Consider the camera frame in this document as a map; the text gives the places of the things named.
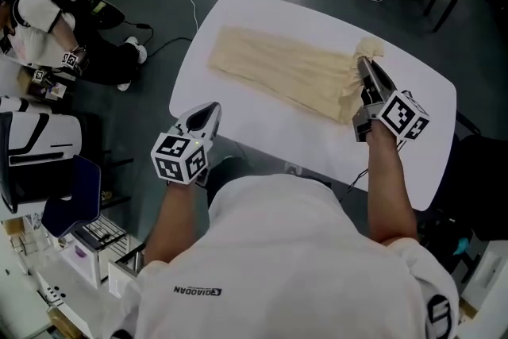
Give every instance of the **forearm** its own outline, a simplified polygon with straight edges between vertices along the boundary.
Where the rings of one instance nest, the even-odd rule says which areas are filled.
[[[169,263],[196,242],[194,189],[194,184],[169,184],[146,244],[146,264],[154,260]]]
[[[379,243],[398,237],[418,238],[416,219],[396,148],[371,148],[368,179],[368,223]]]
[[[66,52],[70,52],[78,46],[78,41],[74,36],[71,26],[61,16],[56,22],[55,27],[53,27],[51,34],[55,36],[58,44],[60,44]]]

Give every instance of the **crumpled cloth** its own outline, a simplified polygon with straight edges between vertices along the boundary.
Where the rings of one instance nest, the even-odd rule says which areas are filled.
[[[353,55],[241,27],[221,28],[208,67],[277,98],[351,124],[362,106],[356,61],[383,56],[383,42],[363,38]]]

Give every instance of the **wire rack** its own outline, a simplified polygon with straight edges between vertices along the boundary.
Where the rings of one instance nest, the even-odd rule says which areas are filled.
[[[83,229],[97,241],[95,247],[99,252],[107,247],[119,256],[127,254],[129,248],[127,232],[104,216],[101,215],[99,219],[84,226]]]

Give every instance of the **seated person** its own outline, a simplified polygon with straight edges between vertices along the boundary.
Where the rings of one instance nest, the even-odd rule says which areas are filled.
[[[16,10],[27,27],[14,17],[16,1],[0,0],[0,29],[22,62],[61,68],[64,53],[73,52],[79,65],[86,67],[80,78],[118,85],[121,91],[139,76],[138,66],[146,61],[147,52],[135,37],[121,46],[111,44],[90,26],[85,15],[64,13],[52,0],[17,1]]]

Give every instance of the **white cube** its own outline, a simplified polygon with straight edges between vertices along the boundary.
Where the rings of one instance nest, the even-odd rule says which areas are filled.
[[[400,91],[394,93],[378,115],[400,140],[416,140],[430,123],[430,117],[418,102]]]
[[[157,175],[174,183],[190,183],[208,167],[203,140],[161,133],[153,146],[153,165]]]

